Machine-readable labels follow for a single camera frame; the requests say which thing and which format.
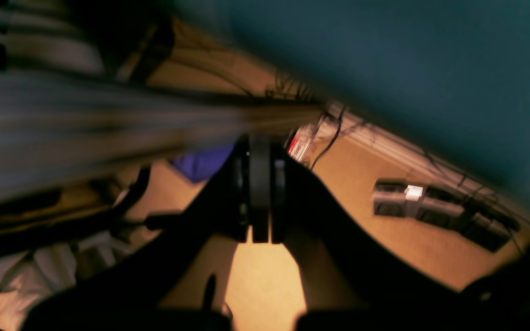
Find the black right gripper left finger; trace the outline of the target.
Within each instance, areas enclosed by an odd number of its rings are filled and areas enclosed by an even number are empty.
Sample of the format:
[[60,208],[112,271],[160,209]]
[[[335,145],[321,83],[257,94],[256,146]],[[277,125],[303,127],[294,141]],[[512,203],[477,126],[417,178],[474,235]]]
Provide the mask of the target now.
[[222,310],[234,254],[271,240],[271,139],[238,141],[220,170],[150,243],[36,306],[23,331],[229,331]]

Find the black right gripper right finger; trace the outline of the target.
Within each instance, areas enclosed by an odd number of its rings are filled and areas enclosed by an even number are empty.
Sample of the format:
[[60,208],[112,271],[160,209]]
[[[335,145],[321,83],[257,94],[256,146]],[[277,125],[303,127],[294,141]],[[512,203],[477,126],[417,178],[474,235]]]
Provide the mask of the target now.
[[273,241],[296,260],[308,307],[299,331],[530,331],[530,246],[455,292],[375,241],[282,146],[271,160],[285,176]]

